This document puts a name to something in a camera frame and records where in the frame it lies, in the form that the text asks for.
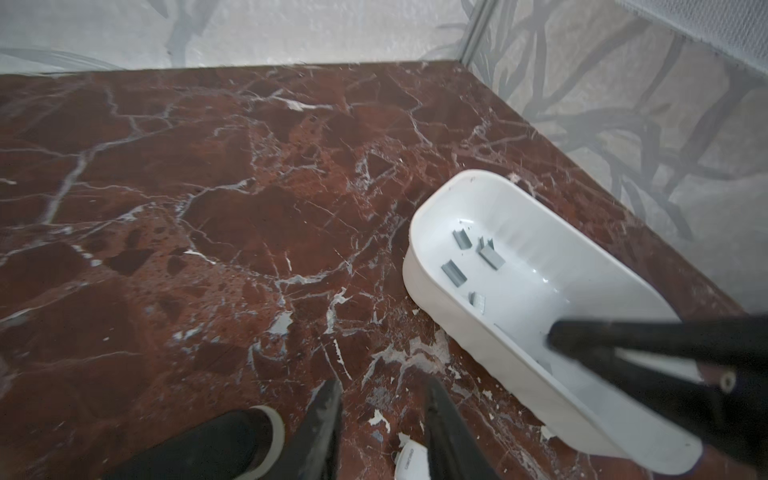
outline white wall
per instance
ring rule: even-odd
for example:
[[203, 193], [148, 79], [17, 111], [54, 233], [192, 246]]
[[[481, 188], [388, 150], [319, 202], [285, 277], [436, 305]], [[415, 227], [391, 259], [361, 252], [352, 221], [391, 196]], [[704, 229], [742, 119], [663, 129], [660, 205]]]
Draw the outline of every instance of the white wall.
[[752, 312], [768, 310], [768, 81], [613, 0], [499, 0], [481, 80]]
[[0, 0], [0, 73], [455, 58], [467, 19], [460, 0]]

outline person's foot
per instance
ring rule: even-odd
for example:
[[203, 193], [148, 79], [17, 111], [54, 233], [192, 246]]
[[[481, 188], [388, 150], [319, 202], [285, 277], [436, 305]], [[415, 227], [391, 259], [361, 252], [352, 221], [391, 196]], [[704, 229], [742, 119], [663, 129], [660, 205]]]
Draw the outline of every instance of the person's foot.
[[257, 447], [248, 469], [235, 480], [263, 477], [275, 465], [286, 440], [286, 427], [280, 414], [271, 407], [259, 405], [245, 411], [258, 432]]
[[104, 480], [256, 480], [285, 443], [280, 414], [268, 406], [233, 410], [138, 453]]

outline red marble floor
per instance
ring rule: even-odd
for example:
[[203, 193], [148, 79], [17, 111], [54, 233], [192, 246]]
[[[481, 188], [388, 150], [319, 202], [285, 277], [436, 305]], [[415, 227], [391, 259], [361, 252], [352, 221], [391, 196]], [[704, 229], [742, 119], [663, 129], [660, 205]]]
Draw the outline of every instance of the red marble floor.
[[[0, 478], [96, 478], [255, 404], [293, 431], [332, 377], [339, 477], [391, 478], [427, 375], [502, 478], [649, 478], [543, 439], [408, 298], [409, 218], [466, 168], [684, 319], [740, 311], [456, 63], [1, 76]], [[712, 449], [686, 476], [753, 477]]]

